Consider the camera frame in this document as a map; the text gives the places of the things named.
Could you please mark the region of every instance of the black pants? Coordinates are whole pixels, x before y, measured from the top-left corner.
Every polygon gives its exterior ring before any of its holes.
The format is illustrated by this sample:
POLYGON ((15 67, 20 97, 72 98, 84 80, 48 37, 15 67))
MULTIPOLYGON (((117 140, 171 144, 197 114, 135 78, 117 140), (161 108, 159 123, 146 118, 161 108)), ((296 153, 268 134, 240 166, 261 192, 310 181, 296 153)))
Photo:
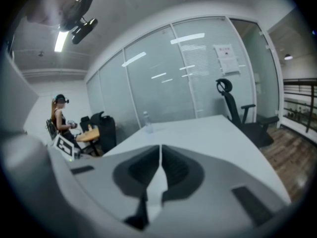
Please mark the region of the black pants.
POLYGON ((67 131, 65 133, 63 133, 61 135, 62 137, 66 138, 68 141, 72 142, 74 144, 75 148, 78 148, 80 150, 80 152, 82 152, 83 150, 80 148, 80 146, 78 145, 78 143, 76 142, 74 136, 72 133, 70 133, 70 131, 67 131))

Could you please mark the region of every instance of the white paper poster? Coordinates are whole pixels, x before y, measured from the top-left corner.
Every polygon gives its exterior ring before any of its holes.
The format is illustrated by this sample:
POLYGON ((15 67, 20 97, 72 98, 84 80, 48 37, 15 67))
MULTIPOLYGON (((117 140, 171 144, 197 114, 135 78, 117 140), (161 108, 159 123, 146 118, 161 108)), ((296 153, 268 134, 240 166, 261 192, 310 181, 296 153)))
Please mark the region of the white paper poster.
POLYGON ((231 44, 214 45, 214 48, 216 49, 223 74, 240 72, 238 60, 231 44))

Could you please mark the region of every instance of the wooden floor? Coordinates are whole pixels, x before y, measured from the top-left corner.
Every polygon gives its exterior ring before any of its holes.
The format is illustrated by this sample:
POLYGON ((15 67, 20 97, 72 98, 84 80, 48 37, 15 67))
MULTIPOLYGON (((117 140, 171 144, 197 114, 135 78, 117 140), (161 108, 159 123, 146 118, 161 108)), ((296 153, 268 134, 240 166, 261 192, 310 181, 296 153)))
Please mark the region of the wooden floor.
POLYGON ((317 148, 286 128, 269 128, 274 143, 261 149, 284 183, 292 200, 303 195, 317 163, 317 148))

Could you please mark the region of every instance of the bottle on wooden table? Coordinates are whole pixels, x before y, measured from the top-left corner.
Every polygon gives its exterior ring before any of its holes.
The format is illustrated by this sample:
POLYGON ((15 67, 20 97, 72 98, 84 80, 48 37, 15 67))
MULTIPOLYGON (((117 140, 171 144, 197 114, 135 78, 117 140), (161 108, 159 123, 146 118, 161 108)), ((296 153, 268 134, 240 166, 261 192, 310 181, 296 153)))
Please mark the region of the bottle on wooden table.
POLYGON ((146 127, 145 131, 147 133, 153 133, 153 126, 151 124, 150 116, 149 116, 148 112, 144 111, 143 115, 144 115, 144 123, 145 123, 145 127, 146 127))

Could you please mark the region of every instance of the frosted glass panel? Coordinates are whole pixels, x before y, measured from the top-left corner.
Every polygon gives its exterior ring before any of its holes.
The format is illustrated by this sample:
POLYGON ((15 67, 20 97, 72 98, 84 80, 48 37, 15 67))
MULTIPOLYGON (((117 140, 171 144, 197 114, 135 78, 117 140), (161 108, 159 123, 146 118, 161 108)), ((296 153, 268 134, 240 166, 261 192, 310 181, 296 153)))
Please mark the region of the frosted glass panel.
POLYGON ((117 125, 117 143, 139 130, 123 63, 120 52, 100 70, 106 113, 114 118, 117 125))
MULTIPOLYGON (((251 75, 241 44, 234 29, 224 18, 199 19, 182 22, 174 26, 192 80, 199 118, 223 114, 228 115, 224 98, 218 93, 216 80, 227 78, 232 82, 231 94, 242 116, 243 105, 253 104, 251 75), (214 45, 231 44, 238 59, 241 73, 222 75, 214 45)), ((252 121, 253 110, 247 121, 252 121)))
POLYGON ((266 39, 259 34, 257 24, 248 22, 251 30, 243 38, 253 68, 257 89, 257 119, 276 116, 278 111, 278 82, 274 60, 266 39))
POLYGON ((87 92, 92 114, 104 111, 98 73, 87 82, 87 92))
POLYGON ((193 119, 194 107, 186 70, 170 27, 160 29, 125 49, 132 93, 144 126, 143 112, 152 122, 193 119))

